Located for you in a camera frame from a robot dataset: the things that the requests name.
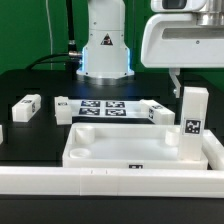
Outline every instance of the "black tabletop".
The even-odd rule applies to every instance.
[[[224,93],[200,76],[182,75],[183,86],[209,91],[206,128],[224,143]],[[54,97],[70,99],[154,99],[176,113],[180,122],[182,99],[176,99],[167,74],[136,74],[121,86],[78,82],[63,71],[12,70],[0,76],[1,166],[62,166],[70,125],[56,125]],[[12,122],[11,108],[27,94],[40,94],[41,109],[28,123]],[[95,119],[73,122],[150,123],[147,119]],[[5,223],[223,223],[223,199],[158,197],[0,196],[0,219]]]

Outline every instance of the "metal bracket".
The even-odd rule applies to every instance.
[[[176,98],[180,98],[180,87],[181,84],[179,80],[177,79],[177,76],[180,75],[180,68],[169,68],[169,74],[170,78],[172,79],[176,89],[174,89],[174,94],[176,95]]]

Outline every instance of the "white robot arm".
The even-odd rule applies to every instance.
[[[83,49],[78,79],[115,85],[133,78],[130,51],[124,43],[123,0],[88,0],[89,41]]]

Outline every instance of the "green wall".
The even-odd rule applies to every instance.
[[[126,44],[133,43],[133,0],[126,4]],[[161,72],[167,70],[146,70],[140,62],[141,42],[144,26],[152,16],[149,0],[135,0],[136,42],[133,68],[135,71]],[[0,74],[9,69],[25,68],[39,57],[50,54],[50,40],[45,0],[1,0],[0,7]],[[67,50],[67,22],[65,0],[49,0],[54,37],[54,52]],[[87,0],[73,0],[75,34],[78,49],[81,50],[88,38]],[[187,69],[183,72],[200,74],[224,90],[222,69]]]

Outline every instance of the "white rectangular block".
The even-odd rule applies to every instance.
[[[0,125],[0,145],[3,142],[3,133],[2,133],[2,125]]]
[[[55,113],[58,125],[72,124],[72,109],[68,97],[55,97]]]
[[[194,161],[201,159],[208,95],[205,88],[185,87],[184,89],[179,159]]]
[[[40,95],[26,95],[22,100],[12,107],[13,121],[28,122],[40,108]]]
[[[154,100],[141,100],[141,112],[155,124],[173,125],[175,113]]]

